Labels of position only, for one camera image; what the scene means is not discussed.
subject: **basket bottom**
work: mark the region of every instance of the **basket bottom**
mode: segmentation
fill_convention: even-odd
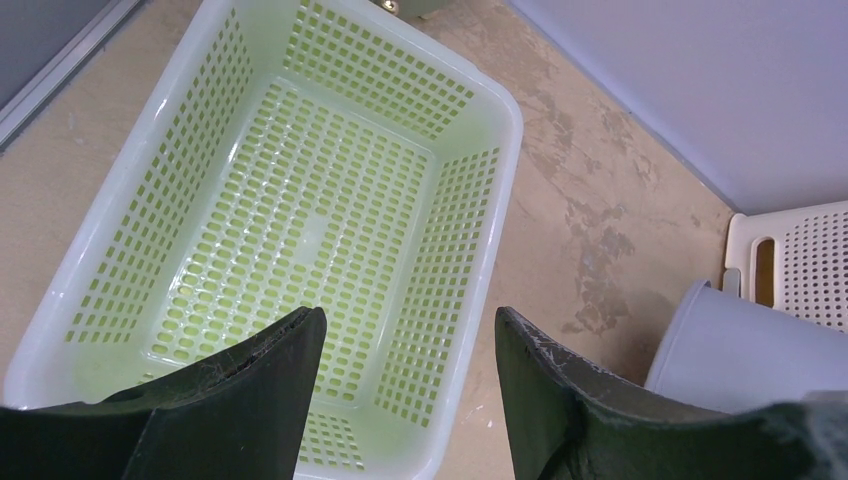
[[[180,367],[298,306],[320,306],[328,333],[314,399],[356,404],[379,374],[381,332],[392,300],[402,297],[399,277],[415,255],[413,230],[435,162],[422,147],[281,79],[254,102],[146,356]]]

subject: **plastic basket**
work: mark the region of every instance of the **plastic basket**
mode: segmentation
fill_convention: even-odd
[[[365,0],[207,0],[36,312],[5,401],[98,401],[321,306],[298,474],[432,475],[521,135],[508,92]]]
[[[748,217],[736,214],[725,267],[738,269],[740,295],[756,300],[757,250],[774,242],[773,308],[848,330],[848,202]]]

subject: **wall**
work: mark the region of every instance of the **wall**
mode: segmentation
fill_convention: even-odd
[[[728,204],[848,200],[848,8],[511,0]]]

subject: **floor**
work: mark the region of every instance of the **floor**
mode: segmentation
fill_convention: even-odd
[[[154,0],[0,158],[0,371],[190,22]],[[730,210],[500,0],[416,26],[521,105],[525,138],[462,404],[439,478],[512,478],[495,308],[634,382],[688,286],[716,280]]]

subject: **rectangular slot hole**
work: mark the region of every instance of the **rectangular slot hole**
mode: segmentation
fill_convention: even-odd
[[[757,245],[754,264],[754,302],[774,307],[774,239]]]

